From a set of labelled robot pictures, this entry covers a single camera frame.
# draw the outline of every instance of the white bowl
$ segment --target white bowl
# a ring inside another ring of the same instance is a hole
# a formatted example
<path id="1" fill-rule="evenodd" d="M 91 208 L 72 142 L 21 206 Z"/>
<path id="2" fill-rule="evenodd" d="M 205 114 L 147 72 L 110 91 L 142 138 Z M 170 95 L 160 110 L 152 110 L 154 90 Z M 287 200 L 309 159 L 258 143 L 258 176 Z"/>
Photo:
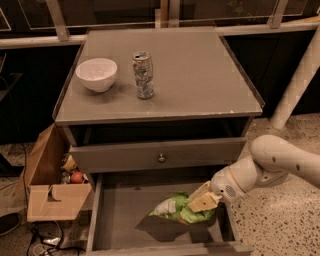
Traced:
<path id="1" fill-rule="evenodd" d="M 109 59 L 96 58 L 81 63 L 76 75 L 88 89 L 104 92 L 110 89 L 116 80 L 117 64 Z"/>

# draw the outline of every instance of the floor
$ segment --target floor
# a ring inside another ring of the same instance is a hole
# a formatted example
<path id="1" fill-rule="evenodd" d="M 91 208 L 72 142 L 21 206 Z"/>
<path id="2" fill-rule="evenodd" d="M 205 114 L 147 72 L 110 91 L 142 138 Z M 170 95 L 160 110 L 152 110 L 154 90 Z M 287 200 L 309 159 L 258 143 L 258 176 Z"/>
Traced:
<path id="1" fill-rule="evenodd" d="M 290 117 L 281 130 L 273 129 L 265 118 L 255 119 L 248 131 L 248 142 L 240 156 L 248 154 L 251 141 L 263 134 L 278 135 L 296 146 L 320 155 L 320 113 Z M 32 149 L 27 145 L 27 152 Z M 23 165 L 21 145 L 4 145 L 2 153 L 13 165 Z M 14 195 L 18 178 L 0 178 L 0 216 L 19 212 L 25 216 L 25 195 Z M 293 180 L 273 188 L 254 189 L 246 198 L 231 205 L 242 243 L 252 245 L 252 256 L 320 255 L 320 190 L 305 181 Z M 60 223 L 64 231 L 64 247 L 85 248 L 90 212 L 75 221 Z M 0 237 L 1 255 L 26 255 L 33 224 L 23 218 L 22 224 Z M 29 255 L 39 255 L 42 247 L 36 240 Z M 52 255 L 84 255 L 76 249 L 53 252 Z"/>

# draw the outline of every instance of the drawer front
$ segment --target drawer front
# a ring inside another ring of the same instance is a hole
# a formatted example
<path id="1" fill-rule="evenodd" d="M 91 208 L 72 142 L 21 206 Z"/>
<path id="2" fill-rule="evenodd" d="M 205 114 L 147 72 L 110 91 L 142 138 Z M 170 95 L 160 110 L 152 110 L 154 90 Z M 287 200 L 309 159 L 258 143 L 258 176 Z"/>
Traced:
<path id="1" fill-rule="evenodd" d="M 85 173 L 227 165 L 236 161 L 246 139 L 132 143 L 72 147 L 78 167 Z"/>

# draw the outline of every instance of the aluminum can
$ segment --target aluminum can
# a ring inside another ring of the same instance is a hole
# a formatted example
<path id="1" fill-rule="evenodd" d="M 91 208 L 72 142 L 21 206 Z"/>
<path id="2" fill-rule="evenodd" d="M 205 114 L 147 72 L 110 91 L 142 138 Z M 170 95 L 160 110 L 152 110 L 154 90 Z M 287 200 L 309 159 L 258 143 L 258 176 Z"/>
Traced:
<path id="1" fill-rule="evenodd" d="M 137 96 L 149 99 L 153 96 L 153 65 L 149 52 L 138 51 L 133 54 L 133 71 L 137 85 Z"/>

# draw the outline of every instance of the box flap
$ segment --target box flap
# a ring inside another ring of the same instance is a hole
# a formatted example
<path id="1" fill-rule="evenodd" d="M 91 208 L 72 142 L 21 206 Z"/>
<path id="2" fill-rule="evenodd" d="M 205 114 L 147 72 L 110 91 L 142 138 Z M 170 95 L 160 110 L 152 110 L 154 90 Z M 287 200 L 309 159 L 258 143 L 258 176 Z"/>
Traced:
<path id="1" fill-rule="evenodd" d="M 28 156 L 14 194 L 23 191 L 24 186 L 59 184 L 61 160 L 68 148 L 55 124 L 41 132 Z"/>
<path id="2" fill-rule="evenodd" d="M 28 222 L 74 220 L 91 191 L 91 185 L 43 185 L 30 189 Z"/>

